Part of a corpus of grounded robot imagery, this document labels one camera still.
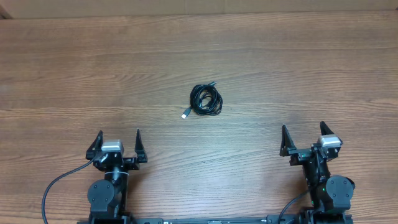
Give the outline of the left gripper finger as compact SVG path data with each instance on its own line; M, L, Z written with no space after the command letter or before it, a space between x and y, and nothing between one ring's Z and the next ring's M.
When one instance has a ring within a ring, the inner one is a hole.
M96 139L93 141L91 146L87 149L85 158L87 160L92 160L93 158L95 158L96 154L98 152L100 152L102 144L103 144L103 132L102 132L102 130L100 130L99 133L97 134Z
M134 151L137 155L138 163L147 163L148 161L147 154L145 152L144 145L142 143L141 132L139 129L137 129L136 132L136 142L135 142Z

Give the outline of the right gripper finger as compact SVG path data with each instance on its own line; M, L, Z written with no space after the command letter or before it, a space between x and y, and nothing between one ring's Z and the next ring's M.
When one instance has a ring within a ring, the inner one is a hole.
M320 122L320 131L322 136L334 134L334 132L327 126L324 121Z
M290 156L296 150L295 144L285 124L282 125L282 140L280 144L280 156Z

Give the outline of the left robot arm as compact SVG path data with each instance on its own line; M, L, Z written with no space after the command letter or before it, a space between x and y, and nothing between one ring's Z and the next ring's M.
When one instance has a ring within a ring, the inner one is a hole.
M140 131L136 132L135 157L124 156L121 140L105 141L100 131L86 151L86 159L104 173L88 189L89 223L136 223L126 210L129 172L139 170L148 161Z

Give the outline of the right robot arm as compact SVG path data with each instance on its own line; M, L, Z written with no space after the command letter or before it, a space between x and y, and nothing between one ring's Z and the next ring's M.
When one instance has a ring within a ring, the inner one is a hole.
M338 157L343 141L324 121L320 122L320 131L316 143L307 149L298 149L287 126L282 126L280 156L289 157L291 166L302 166L308 189L282 209L277 223L353 223L346 211L351 208L355 183L350 178L331 175L327 164ZM287 209L307 194L312 205L296 215L287 215Z

